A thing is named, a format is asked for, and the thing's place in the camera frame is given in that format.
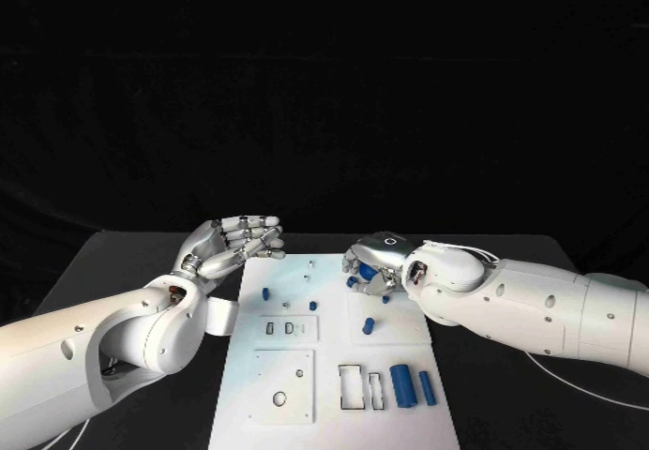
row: rectangular hole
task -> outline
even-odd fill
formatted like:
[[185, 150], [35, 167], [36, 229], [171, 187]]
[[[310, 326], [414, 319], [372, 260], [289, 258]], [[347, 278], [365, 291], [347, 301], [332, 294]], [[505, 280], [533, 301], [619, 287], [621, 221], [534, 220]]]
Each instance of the rectangular hole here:
[[372, 396], [372, 409], [377, 411], [384, 410], [381, 376], [378, 373], [370, 374], [370, 395]]
[[338, 366], [341, 375], [341, 410], [364, 410], [361, 366]]

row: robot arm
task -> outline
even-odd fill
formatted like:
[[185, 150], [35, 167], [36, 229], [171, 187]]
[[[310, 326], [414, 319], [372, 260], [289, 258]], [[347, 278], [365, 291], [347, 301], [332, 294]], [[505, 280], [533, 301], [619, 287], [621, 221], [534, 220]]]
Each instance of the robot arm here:
[[[362, 286], [367, 292], [377, 278], [372, 272], [390, 264], [410, 298], [437, 323], [459, 324], [525, 352], [597, 361], [649, 376], [649, 293], [639, 282], [603, 274], [584, 277], [533, 262], [499, 261], [473, 248], [478, 258], [468, 247], [430, 241], [401, 252], [398, 264], [396, 244], [390, 245], [398, 236], [388, 241], [390, 234], [362, 238], [352, 246], [344, 272], [352, 266], [352, 253], [358, 272], [370, 266], [365, 273], [372, 279], [348, 280], [348, 285]], [[384, 285], [383, 293], [394, 289]]]
[[[171, 275], [0, 327], [0, 448], [54, 438], [184, 369], [207, 331], [230, 334], [237, 303], [208, 294], [250, 257], [284, 257], [280, 233], [277, 217], [208, 221]], [[103, 367], [103, 355], [119, 363]]]

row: black backdrop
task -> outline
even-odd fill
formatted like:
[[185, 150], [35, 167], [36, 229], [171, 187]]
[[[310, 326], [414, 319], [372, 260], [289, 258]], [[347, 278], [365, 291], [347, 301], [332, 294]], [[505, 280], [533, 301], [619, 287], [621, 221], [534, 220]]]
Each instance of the black backdrop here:
[[584, 272], [649, 281], [639, 3], [51, 3], [2, 15], [5, 316], [94, 231], [240, 214], [543, 233]]

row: blue block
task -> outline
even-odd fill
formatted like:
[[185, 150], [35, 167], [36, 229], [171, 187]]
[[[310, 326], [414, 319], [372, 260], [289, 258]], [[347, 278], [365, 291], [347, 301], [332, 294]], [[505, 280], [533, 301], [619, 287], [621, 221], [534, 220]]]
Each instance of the blue block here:
[[358, 274], [370, 281], [375, 277], [377, 273], [378, 271], [372, 268], [372, 266], [362, 262], [358, 267]]
[[371, 335], [372, 334], [372, 329], [375, 328], [375, 320], [371, 318], [371, 317], [368, 317], [367, 319], [365, 319], [365, 326], [362, 327], [362, 332], [367, 334], [367, 335]]
[[423, 387], [423, 394], [426, 395], [426, 403], [429, 406], [437, 405], [436, 395], [433, 394], [433, 386], [430, 385], [429, 372], [423, 370], [420, 372], [420, 380]]
[[397, 364], [390, 367], [393, 377], [393, 387], [396, 388], [397, 406], [413, 408], [417, 405], [416, 386], [410, 378], [410, 367], [407, 364]]

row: gray tabletop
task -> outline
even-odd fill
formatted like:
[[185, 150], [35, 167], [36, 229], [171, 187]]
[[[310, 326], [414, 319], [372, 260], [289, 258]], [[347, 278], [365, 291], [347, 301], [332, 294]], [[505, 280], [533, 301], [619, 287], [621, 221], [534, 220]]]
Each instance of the gray tabletop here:
[[[140, 288], [171, 270], [186, 233], [98, 232], [84, 245], [36, 314]], [[362, 234], [284, 233], [289, 253], [342, 253]], [[406, 235], [489, 250], [501, 258], [574, 265], [541, 235]], [[243, 271], [215, 294], [237, 299]], [[463, 449], [649, 448], [649, 412], [586, 396], [525, 354], [429, 321], [458, 437]], [[75, 450], [208, 449], [228, 338], [205, 335], [185, 370], [145, 387], [90, 422]], [[561, 376], [605, 396], [649, 405], [649, 381], [632, 372], [540, 357]], [[78, 428], [54, 450], [68, 449]]]

